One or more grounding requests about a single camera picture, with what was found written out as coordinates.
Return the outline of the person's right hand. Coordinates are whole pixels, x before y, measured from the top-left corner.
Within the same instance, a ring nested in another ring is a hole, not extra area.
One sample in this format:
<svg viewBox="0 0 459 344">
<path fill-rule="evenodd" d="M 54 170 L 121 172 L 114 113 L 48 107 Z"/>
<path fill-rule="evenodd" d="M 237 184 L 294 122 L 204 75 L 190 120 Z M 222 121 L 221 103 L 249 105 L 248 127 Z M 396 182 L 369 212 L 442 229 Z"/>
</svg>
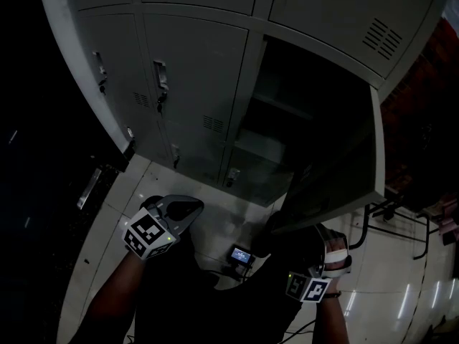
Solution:
<svg viewBox="0 0 459 344">
<path fill-rule="evenodd" d="M 326 242 L 326 251 L 328 254 L 346 249 L 346 242 L 343 238 L 335 238 Z"/>
</svg>

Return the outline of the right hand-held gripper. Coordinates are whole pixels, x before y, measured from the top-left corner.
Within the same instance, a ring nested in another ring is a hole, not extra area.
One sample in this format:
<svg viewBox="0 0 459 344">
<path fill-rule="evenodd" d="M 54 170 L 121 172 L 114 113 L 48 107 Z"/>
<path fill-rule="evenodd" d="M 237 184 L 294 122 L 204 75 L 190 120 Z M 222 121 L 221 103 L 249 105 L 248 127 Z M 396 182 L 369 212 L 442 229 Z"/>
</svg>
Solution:
<svg viewBox="0 0 459 344">
<path fill-rule="evenodd" d="M 326 242 L 335 238 L 343 238 L 346 249 L 328 254 Z M 306 228 L 303 244 L 293 257 L 285 294 L 300 302 L 320 303 L 331 281 L 351 271 L 346 235 L 322 224 Z"/>
</svg>

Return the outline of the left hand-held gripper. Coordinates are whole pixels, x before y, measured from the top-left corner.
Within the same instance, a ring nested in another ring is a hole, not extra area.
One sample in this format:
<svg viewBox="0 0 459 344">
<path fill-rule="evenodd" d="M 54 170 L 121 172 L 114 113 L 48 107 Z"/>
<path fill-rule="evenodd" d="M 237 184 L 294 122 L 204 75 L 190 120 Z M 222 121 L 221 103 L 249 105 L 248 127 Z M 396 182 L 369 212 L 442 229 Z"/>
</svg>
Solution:
<svg viewBox="0 0 459 344">
<path fill-rule="evenodd" d="M 160 206 L 171 209 L 169 224 L 162 217 Z M 152 196 L 127 223 L 121 239 L 139 259 L 157 257 L 180 241 L 177 234 L 185 232 L 203 210 L 204 203 L 192 196 Z"/>
</svg>

